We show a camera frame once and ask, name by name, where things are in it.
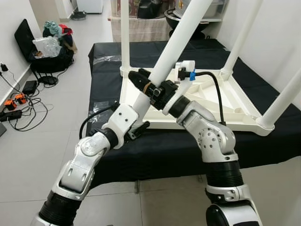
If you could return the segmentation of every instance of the robotic arm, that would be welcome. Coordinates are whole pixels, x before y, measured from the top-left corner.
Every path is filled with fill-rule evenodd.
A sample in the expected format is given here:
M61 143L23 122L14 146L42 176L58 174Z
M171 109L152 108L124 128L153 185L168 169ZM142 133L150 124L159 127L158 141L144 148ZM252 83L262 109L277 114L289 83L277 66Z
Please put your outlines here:
M188 81L180 87L164 81L156 87L143 69L130 72L129 79L150 103L171 114L195 139L206 164L206 194L212 202L207 209L208 226L262 226L257 209L244 184L239 170L238 155L234 151L235 137L226 126L219 124L212 113L183 94ZM121 104L108 123L92 137L81 139L75 155L66 163L42 209L31 226L72 226L76 212L89 191L94 167L109 150L123 146L125 137L136 139L149 125L137 129L132 125L138 114L132 107Z

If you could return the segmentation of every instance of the black table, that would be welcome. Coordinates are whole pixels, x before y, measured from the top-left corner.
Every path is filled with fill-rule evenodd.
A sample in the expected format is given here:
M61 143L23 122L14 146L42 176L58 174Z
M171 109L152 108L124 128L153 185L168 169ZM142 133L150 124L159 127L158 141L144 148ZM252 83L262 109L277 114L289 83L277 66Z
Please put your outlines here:
M165 41L133 42L130 44L130 62L133 67L154 67ZM94 44L90 54L92 84L89 110L96 102L102 104L119 100L122 78L120 43ZM220 69L229 52L217 40L190 41L179 58L195 60L196 68ZM234 78L263 114L279 93L241 59L233 69ZM99 122L100 127L109 115ZM267 137L252 132L235 132L236 152L242 168L279 163L301 154L301 112L290 105ZM201 152L192 136L184 130L149 129L134 142L105 155L95 168L91 188L117 181L136 181L154 178L204 174Z

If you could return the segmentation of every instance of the white refrigerator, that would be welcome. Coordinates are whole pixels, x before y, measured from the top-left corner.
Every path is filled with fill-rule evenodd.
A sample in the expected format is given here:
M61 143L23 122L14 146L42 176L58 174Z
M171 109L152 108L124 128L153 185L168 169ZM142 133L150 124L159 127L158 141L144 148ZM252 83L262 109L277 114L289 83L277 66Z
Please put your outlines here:
M86 13L102 13L103 12L103 0L77 0L79 11L85 11Z

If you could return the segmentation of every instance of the black bag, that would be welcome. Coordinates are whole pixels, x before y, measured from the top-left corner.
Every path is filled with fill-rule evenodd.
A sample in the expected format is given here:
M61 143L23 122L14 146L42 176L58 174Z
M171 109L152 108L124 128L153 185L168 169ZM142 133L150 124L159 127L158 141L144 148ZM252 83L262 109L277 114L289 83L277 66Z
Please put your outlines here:
M27 20L24 19L15 32L15 39L25 59L31 63L33 72L55 73L64 71L73 62L73 51L62 46L60 54L56 57L45 57L36 59L34 54L38 51L33 44L34 36L29 28Z

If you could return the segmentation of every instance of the floor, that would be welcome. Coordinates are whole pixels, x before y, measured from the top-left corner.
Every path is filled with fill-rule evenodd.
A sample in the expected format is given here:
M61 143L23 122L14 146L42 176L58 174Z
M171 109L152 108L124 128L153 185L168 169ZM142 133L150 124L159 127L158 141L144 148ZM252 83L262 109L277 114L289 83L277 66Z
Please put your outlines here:
M30 225L60 168L73 155L79 125L88 110L91 76L87 55L93 43L112 41L106 2L102 15L68 23L79 51L58 85L41 91L39 97L49 108L54 106L44 123L24 133L4 124L8 131L0 137L0 225ZM298 211L294 212L301 207L301 199L295 199L300 193L299 158L242 171L265 226L297 225L301 220ZM205 226L210 205L205 184L197 176L148 180L141 182L139 194L134 193L133 182L106 184L89 192L74 225ZM285 198L281 191L286 191Z

